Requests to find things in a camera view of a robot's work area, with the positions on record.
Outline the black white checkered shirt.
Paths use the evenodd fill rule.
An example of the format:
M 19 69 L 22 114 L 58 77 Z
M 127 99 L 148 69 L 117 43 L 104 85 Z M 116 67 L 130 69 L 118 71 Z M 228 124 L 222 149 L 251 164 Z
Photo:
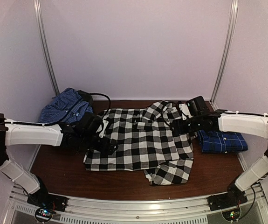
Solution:
M 104 136 L 117 142 L 112 155 L 87 152 L 88 171 L 144 171 L 151 185 L 185 184 L 193 164 L 192 140 L 172 123 L 182 121 L 179 105 L 155 102 L 144 109 L 114 108 L 98 116 L 109 121 Z

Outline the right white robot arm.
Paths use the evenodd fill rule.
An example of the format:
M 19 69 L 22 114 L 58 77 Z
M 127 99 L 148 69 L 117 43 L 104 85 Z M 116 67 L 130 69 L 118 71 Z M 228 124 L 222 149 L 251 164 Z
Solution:
M 175 119 L 171 129 L 178 134 L 193 134 L 199 130 L 244 133 L 268 140 L 268 114 L 250 114 L 216 110 L 207 114 Z M 268 146 L 264 154 L 228 186 L 224 203 L 235 205 L 241 194 L 268 175 Z

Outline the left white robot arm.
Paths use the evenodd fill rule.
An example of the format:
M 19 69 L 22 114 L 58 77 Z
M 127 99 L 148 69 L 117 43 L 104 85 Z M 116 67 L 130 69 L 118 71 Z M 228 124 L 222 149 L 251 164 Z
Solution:
M 42 180 L 11 159 L 7 146 L 78 147 L 111 155 L 118 146 L 116 140 L 105 136 L 108 127 L 109 121 L 90 112 L 71 124 L 20 122 L 6 119 L 0 113 L 0 172 L 22 186 L 41 207 L 48 207 L 52 198 Z

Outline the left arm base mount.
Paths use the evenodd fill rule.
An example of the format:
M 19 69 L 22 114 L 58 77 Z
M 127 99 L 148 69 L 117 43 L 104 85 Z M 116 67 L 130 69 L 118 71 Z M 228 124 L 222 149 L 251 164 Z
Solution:
M 37 191 L 33 194 L 28 194 L 27 196 L 27 203 L 51 211 L 64 212 L 66 209 L 67 201 L 68 198 L 65 196 L 58 196 L 43 191 Z

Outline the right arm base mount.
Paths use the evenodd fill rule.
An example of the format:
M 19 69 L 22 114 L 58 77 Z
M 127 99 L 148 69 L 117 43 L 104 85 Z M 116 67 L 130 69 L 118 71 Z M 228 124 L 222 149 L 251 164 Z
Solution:
M 238 198 L 232 198 L 229 196 L 228 192 L 219 195 L 211 195 L 207 198 L 210 211 L 238 207 L 239 205 L 241 205 L 242 203 L 246 203 L 247 201 L 248 199 L 245 195 L 241 195 Z

